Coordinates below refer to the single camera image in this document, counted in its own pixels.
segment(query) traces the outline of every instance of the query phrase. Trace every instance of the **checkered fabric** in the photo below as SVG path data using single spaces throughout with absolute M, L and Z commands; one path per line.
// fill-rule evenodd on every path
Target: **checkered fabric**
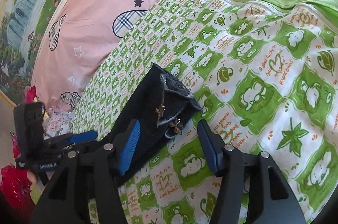
M 120 14 L 113 23 L 113 32 L 122 38 L 148 10 L 132 10 Z
M 57 22 L 53 23 L 49 31 L 49 48 L 51 51 L 55 50 L 57 43 L 59 41 L 60 29 L 63 21 L 66 18 L 66 14 L 63 15 Z
M 337 185 L 337 32 L 307 4 L 288 13 L 256 0 L 152 6 L 74 109 L 73 132 L 94 129 L 102 139 L 153 62 L 177 76 L 203 107 L 119 189 L 128 223 L 209 223 L 220 180 L 197 137 L 200 119 L 243 152 L 269 152 L 310 222 Z M 97 220 L 94 202 L 90 208 Z M 247 208 L 248 193 L 239 223 Z
M 61 100 L 74 108 L 80 100 L 80 95 L 77 92 L 65 92 L 60 96 Z

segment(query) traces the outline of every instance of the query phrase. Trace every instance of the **silver screw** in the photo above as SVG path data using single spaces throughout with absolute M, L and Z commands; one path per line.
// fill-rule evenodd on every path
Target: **silver screw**
M 111 143 L 108 143 L 108 144 L 105 144 L 105 145 L 104 145 L 104 149 L 105 149 L 106 151 L 110 151 L 110 150 L 112 150 L 113 148 L 114 148 L 114 145 L 111 144 Z
M 77 152 L 76 152 L 76 151 L 70 151 L 70 152 L 68 153 L 68 157 L 69 157 L 69 158 L 74 158 L 76 155 L 77 155 Z
M 224 148 L 225 148 L 226 151 L 233 151 L 234 150 L 234 146 L 230 145 L 230 144 L 225 145 Z
M 262 151 L 262 152 L 261 152 L 261 156 L 262 156 L 263 158 L 269 158 L 270 154 L 269 154 L 267 151 Z

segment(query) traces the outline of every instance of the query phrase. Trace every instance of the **star print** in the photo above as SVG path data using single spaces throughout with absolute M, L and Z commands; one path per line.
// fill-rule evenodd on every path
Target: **star print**
M 134 0 L 135 6 L 134 7 L 141 7 L 141 3 L 143 3 L 143 0 Z
M 74 52 L 75 52 L 74 56 L 79 57 L 79 59 L 81 58 L 81 55 L 84 53 L 82 51 L 82 47 L 81 46 L 79 46 L 78 48 L 74 48 Z

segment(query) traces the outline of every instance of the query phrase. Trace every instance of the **black star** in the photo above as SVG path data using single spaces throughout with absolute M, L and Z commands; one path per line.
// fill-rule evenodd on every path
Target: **black star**
M 141 7 L 141 3 L 143 3 L 143 0 L 134 0 L 135 6 L 134 7 Z

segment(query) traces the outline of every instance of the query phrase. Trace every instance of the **pink blanket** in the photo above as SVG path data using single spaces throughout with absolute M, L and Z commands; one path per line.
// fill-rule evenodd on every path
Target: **pink blanket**
M 32 85 L 70 111 L 121 37 L 158 0 L 62 0 L 43 36 Z

